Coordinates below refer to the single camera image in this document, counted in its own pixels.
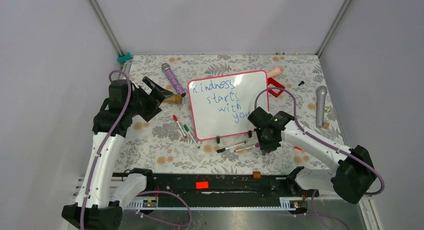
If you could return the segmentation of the pink framed whiteboard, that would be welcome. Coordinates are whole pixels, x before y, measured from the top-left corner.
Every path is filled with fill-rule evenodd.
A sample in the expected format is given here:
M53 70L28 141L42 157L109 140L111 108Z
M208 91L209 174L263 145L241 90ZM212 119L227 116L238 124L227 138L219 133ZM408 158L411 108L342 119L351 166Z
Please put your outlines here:
M248 116L256 107L270 109L267 86L264 70L189 81L187 92L196 138L203 141L253 130Z

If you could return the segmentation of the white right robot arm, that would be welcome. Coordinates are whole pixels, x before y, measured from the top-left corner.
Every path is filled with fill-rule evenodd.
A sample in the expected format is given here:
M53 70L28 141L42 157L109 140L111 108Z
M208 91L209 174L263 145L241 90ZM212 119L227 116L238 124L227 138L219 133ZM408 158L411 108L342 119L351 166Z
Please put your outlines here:
M367 194L377 179L368 150L360 145L351 148L333 142L301 125L296 117L279 111L275 115L258 107L248 120L255 127L263 154L275 151L282 142L298 146L328 169L298 167L287 181L291 195L299 196L305 190L333 191L343 200L356 204Z

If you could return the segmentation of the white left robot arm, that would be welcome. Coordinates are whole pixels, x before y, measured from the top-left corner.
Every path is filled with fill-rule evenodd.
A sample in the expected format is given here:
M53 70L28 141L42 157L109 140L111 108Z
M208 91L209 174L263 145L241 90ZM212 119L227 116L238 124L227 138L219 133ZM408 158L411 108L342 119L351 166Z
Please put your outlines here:
M163 100L173 93L148 77L142 80L147 93L130 80L114 80L108 97L93 119L93 137L88 167L75 201L65 205L62 217L78 229L118 229L124 208L138 195L155 190L151 170L133 169L111 193L115 161L135 116L148 122L160 111Z

